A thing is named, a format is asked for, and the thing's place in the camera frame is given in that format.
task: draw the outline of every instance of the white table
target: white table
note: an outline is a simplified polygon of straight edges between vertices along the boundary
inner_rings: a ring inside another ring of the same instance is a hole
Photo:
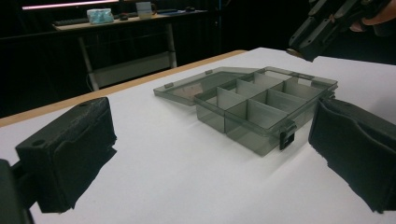
[[[338,81],[336,98],[396,123],[396,66],[254,49],[108,95],[118,153],[75,210],[32,214],[43,223],[396,223],[373,213],[309,145],[311,122],[284,151],[259,157],[153,89],[220,66],[279,67]],[[68,108],[0,128],[0,158]]]

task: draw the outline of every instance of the transparent gray box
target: transparent gray box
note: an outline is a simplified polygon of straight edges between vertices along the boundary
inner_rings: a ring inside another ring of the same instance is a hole
[[[274,67],[221,67],[164,85],[157,96],[196,105],[198,120],[264,156],[288,146],[337,81]]]

